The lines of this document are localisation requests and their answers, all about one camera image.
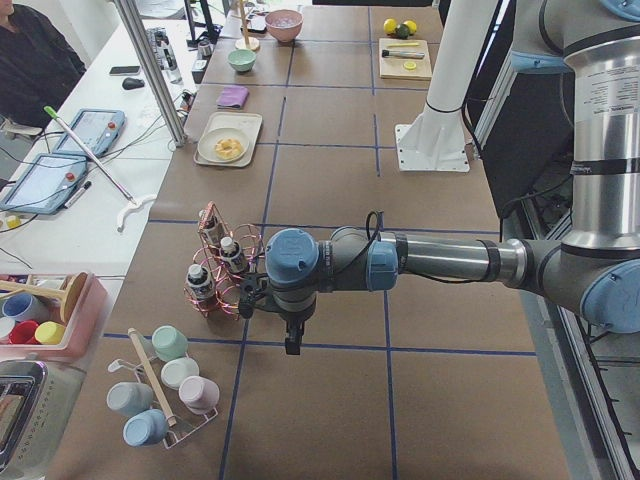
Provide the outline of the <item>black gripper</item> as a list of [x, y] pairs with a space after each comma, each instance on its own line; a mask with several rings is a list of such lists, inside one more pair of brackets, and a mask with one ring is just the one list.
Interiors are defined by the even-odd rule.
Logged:
[[255, 310], [277, 313], [286, 323], [286, 354], [299, 355], [305, 323], [315, 313], [316, 291], [272, 283], [266, 273], [248, 273], [239, 292], [239, 315], [251, 318]]

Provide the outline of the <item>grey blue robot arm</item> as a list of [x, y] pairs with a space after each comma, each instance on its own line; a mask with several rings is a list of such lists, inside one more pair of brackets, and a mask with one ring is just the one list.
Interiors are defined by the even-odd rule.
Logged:
[[239, 312], [274, 312], [298, 354], [320, 292], [391, 289], [401, 274], [447, 283], [500, 282], [615, 333], [639, 329], [639, 5], [522, 1], [512, 47], [520, 72], [575, 75], [573, 214], [560, 240], [501, 243], [342, 227], [323, 242], [289, 228], [266, 270], [240, 288]]

